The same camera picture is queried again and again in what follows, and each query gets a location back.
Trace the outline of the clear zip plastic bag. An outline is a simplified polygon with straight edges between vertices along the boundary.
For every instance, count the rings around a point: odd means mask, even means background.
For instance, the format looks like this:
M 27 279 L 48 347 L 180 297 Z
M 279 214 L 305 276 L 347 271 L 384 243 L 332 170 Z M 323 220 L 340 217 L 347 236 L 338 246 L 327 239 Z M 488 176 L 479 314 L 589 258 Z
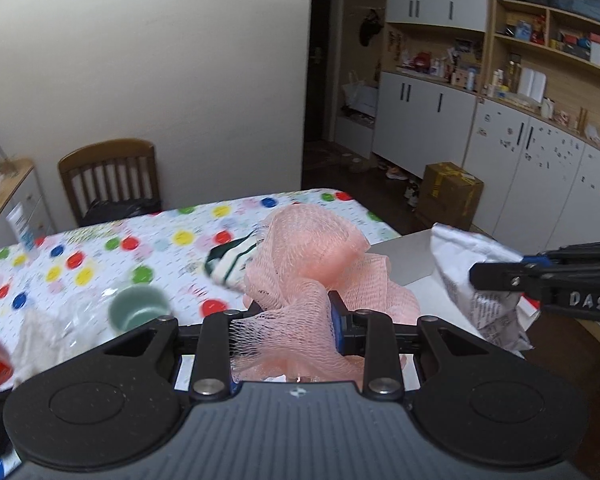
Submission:
M 120 334 L 109 315 L 112 300 L 118 292 L 119 287 L 85 289 L 65 301 L 59 312 L 57 338 L 68 358 L 74 358 Z

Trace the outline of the white fluffy cloth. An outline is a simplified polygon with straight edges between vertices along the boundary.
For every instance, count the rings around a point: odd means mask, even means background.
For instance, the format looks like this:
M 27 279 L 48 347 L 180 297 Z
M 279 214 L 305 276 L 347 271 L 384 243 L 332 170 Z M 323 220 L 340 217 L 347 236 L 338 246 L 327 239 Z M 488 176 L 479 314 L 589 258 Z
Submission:
M 39 310 L 27 310 L 12 352 L 15 386 L 74 358 L 83 350 L 83 340 L 71 322 Z

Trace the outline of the red white cardboard box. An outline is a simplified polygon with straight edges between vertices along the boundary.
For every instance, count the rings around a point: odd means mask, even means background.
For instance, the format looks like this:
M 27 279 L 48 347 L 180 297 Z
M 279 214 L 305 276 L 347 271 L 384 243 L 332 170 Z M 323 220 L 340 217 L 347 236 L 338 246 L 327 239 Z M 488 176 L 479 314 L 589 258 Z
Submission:
M 422 315 L 443 318 L 517 356 L 532 348 L 527 330 L 538 315 L 528 301 L 518 292 L 477 292 L 468 280 L 474 264 L 517 263 L 519 252 L 440 223 L 370 251 L 389 258 L 390 278 L 414 294 Z

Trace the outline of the brown cardboard parcel box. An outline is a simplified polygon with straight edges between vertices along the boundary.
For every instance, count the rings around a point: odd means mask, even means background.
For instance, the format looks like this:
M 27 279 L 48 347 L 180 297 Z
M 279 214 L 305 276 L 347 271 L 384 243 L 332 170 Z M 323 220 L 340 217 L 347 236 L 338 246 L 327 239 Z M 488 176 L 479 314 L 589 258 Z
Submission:
M 435 223 L 469 231 L 484 184 L 452 162 L 427 165 L 415 216 L 426 226 Z

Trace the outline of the pale green ceramic mug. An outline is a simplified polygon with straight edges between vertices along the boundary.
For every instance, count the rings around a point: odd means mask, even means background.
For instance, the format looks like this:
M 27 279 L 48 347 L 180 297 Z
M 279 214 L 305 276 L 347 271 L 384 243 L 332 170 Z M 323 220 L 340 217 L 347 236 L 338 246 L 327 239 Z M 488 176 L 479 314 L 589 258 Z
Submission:
M 147 284 L 136 284 L 118 290 L 108 307 L 108 321 L 117 334 L 171 315 L 172 309 L 166 294 Z

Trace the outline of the balloon pattern tablecloth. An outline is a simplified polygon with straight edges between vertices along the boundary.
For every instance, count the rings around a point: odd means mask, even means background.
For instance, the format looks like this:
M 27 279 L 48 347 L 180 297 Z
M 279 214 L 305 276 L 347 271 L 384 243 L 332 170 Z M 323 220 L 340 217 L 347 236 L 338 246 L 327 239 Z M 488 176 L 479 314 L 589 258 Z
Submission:
M 242 296 L 215 285 L 204 273 L 204 260 L 213 247 L 248 235 L 272 212 L 295 204 L 338 214 L 370 244 L 399 235 L 349 194 L 318 188 L 172 209 L 47 235 L 36 242 L 34 259 L 16 243 L 0 249 L 0 341 L 13 352 L 27 310 L 59 318 L 65 301 L 85 289 L 155 286 L 184 324 L 237 309 Z

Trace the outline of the brown wooden chair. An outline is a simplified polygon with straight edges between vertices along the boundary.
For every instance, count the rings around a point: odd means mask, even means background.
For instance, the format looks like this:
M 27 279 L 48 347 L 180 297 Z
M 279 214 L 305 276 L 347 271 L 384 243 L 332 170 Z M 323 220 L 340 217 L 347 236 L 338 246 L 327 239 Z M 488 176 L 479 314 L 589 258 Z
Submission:
M 155 145 L 114 139 L 78 148 L 57 164 L 78 226 L 162 211 Z

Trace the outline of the white blue tube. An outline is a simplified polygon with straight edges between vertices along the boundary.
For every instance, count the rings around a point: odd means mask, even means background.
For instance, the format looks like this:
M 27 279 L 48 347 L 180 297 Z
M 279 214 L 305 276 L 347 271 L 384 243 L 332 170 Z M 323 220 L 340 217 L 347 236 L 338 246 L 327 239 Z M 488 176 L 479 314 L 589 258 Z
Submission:
M 9 211 L 6 219 L 24 251 L 33 252 L 35 250 L 35 237 L 23 206 L 18 203 L 11 211 Z

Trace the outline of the white wooden side cabinet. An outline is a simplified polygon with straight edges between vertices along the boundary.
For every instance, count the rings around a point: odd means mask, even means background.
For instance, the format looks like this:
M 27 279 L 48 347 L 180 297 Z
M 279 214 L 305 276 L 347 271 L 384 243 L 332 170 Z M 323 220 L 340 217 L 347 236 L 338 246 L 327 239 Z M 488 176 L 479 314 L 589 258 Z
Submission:
M 15 168 L 15 177 L 4 177 L 0 185 L 0 249 L 17 243 L 7 215 L 18 204 L 22 206 L 36 238 L 57 232 L 34 163 L 27 158 L 16 159 Z

